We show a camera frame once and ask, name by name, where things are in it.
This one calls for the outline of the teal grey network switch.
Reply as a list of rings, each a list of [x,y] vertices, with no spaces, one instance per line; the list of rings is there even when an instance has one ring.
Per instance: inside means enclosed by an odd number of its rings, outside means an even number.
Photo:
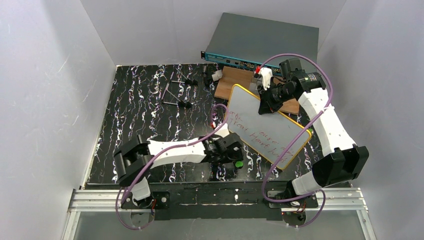
[[[317,27],[224,12],[201,58],[254,71],[278,54],[298,54],[316,62],[318,45]]]

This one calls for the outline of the brown wooden board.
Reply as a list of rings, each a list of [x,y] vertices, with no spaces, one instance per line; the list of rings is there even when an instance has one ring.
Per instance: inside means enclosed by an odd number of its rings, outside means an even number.
[[[249,90],[252,76],[253,73],[251,71],[224,66],[222,70],[222,78],[218,81],[214,97],[228,100],[232,87],[236,84]],[[287,114],[298,115],[300,105],[295,99],[291,99],[286,101],[279,111]]]

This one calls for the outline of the silver metal bracket stand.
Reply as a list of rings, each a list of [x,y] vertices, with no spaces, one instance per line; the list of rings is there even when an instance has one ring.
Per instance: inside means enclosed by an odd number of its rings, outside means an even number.
[[[249,90],[251,92],[255,92],[257,91],[258,85],[261,85],[261,84],[262,84],[262,76],[258,73],[254,73],[250,80]]]

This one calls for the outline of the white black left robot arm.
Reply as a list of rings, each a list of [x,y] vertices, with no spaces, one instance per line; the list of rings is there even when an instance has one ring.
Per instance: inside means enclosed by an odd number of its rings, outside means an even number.
[[[210,134],[185,141],[135,139],[122,145],[113,155],[118,185],[124,190],[121,202],[137,205],[152,196],[148,171],[177,163],[233,164],[243,168],[242,141],[236,133]]]

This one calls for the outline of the yellow framed whiteboard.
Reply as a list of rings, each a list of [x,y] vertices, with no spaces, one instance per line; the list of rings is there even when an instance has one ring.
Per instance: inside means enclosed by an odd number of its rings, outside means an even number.
[[[259,115],[260,99],[239,84],[228,100],[228,129],[271,163],[304,128],[281,112]]]

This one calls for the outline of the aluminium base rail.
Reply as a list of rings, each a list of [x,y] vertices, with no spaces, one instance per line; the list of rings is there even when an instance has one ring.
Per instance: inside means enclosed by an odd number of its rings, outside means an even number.
[[[366,240],[375,240],[368,207],[361,189],[356,187],[325,188],[325,196],[318,193],[319,204],[325,201],[324,211],[356,211]],[[115,189],[74,190],[67,210],[63,240],[72,240],[82,212],[114,212],[118,191]]]

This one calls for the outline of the white pvc elbow far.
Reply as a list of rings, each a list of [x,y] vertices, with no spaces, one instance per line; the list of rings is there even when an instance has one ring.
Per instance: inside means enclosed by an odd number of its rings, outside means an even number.
[[[222,70],[217,70],[211,75],[211,79],[213,82],[219,81],[223,77]]]

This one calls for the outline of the green black whiteboard eraser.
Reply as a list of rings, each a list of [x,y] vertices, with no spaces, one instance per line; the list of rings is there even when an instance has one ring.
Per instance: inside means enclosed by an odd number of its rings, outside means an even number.
[[[235,169],[241,169],[241,168],[243,168],[244,163],[243,163],[243,161],[234,161],[233,166],[234,166]]]

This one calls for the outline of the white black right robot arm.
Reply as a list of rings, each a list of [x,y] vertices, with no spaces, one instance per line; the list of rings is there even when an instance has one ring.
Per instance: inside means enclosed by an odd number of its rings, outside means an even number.
[[[290,203],[308,197],[324,187],[355,180],[369,158],[366,146],[358,146],[340,122],[331,104],[333,87],[324,71],[312,60],[309,63],[316,72],[307,73],[301,67],[301,55],[279,64],[284,84],[275,84],[273,71],[264,64],[254,70],[254,76],[262,80],[257,86],[260,97],[258,113],[272,114],[288,100],[296,99],[306,111],[310,122],[288,144],[290,148],[310,127],[321,143],[323,157],[312,165],[311,171],[290,180],[282,193],[268,197],[262,182],[264,199],[269,203]]]

